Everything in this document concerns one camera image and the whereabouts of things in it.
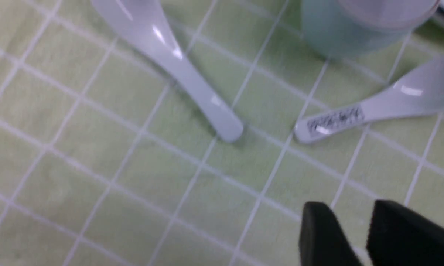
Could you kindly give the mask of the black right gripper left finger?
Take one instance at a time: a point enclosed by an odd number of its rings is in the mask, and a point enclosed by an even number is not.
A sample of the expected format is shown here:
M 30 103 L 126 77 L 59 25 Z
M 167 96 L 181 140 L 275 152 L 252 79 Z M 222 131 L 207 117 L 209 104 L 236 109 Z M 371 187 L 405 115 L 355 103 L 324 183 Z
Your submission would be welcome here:
M 362 266 L 337 217 L 323 202 L 306 202 L 298 239 L 302 266 Z

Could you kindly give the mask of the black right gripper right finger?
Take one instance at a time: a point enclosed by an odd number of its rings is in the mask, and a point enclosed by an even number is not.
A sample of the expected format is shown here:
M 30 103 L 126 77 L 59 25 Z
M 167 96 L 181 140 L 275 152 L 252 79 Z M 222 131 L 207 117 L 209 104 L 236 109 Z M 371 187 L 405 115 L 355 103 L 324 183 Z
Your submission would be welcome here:
M 392 200 L 377 200 L 366 244 L 374 266 L 444 266 L 444 228 Z

